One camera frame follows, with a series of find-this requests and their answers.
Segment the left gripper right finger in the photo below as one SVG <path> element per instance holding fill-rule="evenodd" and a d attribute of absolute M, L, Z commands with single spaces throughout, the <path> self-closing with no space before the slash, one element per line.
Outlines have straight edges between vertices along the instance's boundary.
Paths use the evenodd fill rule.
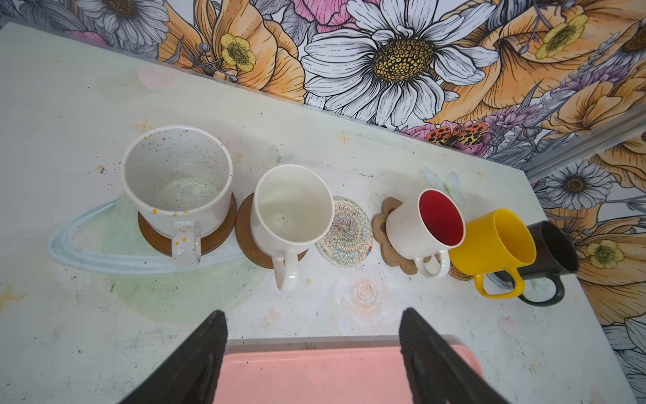
<path fill-rule="evenodd" d="M 506 402 L 412 307 L 402 314 L 399 340 L 413 402 Z"/>

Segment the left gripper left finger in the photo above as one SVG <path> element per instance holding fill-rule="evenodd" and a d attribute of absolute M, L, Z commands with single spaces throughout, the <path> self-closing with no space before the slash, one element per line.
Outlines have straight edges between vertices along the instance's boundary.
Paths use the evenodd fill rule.
<path fill-rule="evenodd" d="M 213 311 L 125 397 L 124 403 L 212 403 L 228 338 L 225 313 Z"/>

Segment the woven rattan round coaster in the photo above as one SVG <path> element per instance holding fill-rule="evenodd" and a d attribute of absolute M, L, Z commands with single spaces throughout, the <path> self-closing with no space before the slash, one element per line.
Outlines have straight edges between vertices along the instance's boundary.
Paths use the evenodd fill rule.
<path fill-rule="evenodd" d="M 465 274 L 465 273 L 461 272 L 460 270 L 458 270 L 458 269 L 454 266 L 454 264 L 451 264 L 451 265 L 450 265 L 449 274 L 450 274 L 454 279 L 457 279 L 457 280 L 460 280 L 460 281 L 469 282 L 469 281 L 471 281 L 472 279 L 474 279 L 474 276 L 469 275 L 469 274 Z"/>

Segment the grey blue round coaster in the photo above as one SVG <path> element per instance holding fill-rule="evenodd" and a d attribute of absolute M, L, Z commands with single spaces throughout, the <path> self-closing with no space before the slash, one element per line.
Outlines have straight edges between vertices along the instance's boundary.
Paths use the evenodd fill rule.
<path fill-rule="evenodd" d="M 501 271 L 497 273 L 487 274 L 487 278 L 501 290 L 501 293 L 511 293 L 515 289 L 515 281 L 508 272 Z"/>

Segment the brown glossy round coaster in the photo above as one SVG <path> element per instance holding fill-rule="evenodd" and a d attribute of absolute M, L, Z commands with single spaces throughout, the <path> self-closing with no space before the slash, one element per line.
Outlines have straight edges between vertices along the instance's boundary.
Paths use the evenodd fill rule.
<path fill-rule="evenodd" d="M 143 235 L 144 239 L 159 253 L 166 255 L 168 257 L 172 256 L 171 251 L 171 240 L 167 237 L 164 237 L 162 234 L 157 232 L 141 215 L 137 216 L 138 226 Z M 201 253 L 202 255 L 209 254 L 220 245 L 222 245 L 225 240 L 232 233 L 237 219 L 237 199 L 234 194 L 231 194 L 230 197 L 230 207 L 226 216 L 225 221 L 222 225 L 212 234 L 201 239 Z"/>

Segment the yellow mug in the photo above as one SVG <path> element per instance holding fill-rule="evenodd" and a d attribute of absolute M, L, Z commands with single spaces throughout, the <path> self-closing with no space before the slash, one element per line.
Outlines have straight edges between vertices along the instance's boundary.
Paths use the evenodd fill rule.
<path fill-rule="evenodd" d="M 473 277 L 481 296 L 504 300 L 524 293 L 525 284 L 519 269 L 535 262 L 537 248 L 523 221 L 513 212 L 499 209 L 468 222 L 463 243 L 450 250 L 449 256 L 458 271 Z M 512 277 L 512 291 L 498 295 L 488 293 L 485 277 L 501 271 Z"/>

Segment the red inside white mug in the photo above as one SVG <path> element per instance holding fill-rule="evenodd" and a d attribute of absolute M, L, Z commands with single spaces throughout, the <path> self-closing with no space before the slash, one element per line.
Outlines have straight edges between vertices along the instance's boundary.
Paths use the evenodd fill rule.
<path fill-rule="evenodd" d="M 419 273 L 442 278 L 451 267 L 449 251 L 464 242 L 466 225 L 447 195 L 424 190 L 388 215 L 386 234 L 395 252 L 413 261 Z"/>

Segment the dark brown round coaster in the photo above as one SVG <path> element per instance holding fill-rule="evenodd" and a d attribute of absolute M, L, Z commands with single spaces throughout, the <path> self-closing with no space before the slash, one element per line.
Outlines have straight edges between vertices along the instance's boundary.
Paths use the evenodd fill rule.
<path fill-rule="evenodd" d="M 253 199 L 254 194 L 250 194 L 237 212 L 237 242 L 244 255 L 254 264 L 264 269 L 274 270 L 274 252 L 269 254 L 269 250 L 279 252 L 283 248 L 304 247 L 304 245 L 288 242 L 269 230 L 257 214 Z"/>

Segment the white patterned round coaster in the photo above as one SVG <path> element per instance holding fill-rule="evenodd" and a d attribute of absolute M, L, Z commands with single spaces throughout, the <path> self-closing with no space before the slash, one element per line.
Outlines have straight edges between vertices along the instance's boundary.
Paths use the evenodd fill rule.
<path fill-rule="evenodd" d="M 335 196 L 330 230 L 316 243 L 319 253 L 333 265 L 353 268 L 373 248 L 373 231 L 366 212 L 354 201 Z"/>

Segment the paw shaped cork coaster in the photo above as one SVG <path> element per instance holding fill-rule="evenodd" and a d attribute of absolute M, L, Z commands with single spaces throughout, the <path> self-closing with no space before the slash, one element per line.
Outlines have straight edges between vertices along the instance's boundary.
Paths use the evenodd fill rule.
<path fill-rule="evenodd" d="M 402 257 L 392 247 L 386 234 L 386 221 L 390 213 L 402 205 L 400 200 L 388 197 L 381 204 L 381 211 L 373 217 L 373 237 L 380 245 L 381 257 L 389 267 L 399 267 L 400 270 L 409 276 L 418 274 L 419 271 L 413 260 Z"/>

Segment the black mug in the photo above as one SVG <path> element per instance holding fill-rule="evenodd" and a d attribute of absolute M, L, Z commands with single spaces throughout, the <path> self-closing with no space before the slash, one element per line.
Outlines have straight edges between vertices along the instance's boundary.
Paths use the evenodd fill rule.
<path fill-rule="evenodd" d="M 555 306 L 565 298 L 561 278 L 579 271 L 579 256 L 571 239 L 552 222 L 537 222 L 528 226 L 528 230 L 537 249 L 537 257 L 533 264 L 519 268 L 518 272 L 524 281 L 549 279 L 555 293 L 546 301 L 531 301 L 524 294 L 518 298 L 530 306 Z"/>

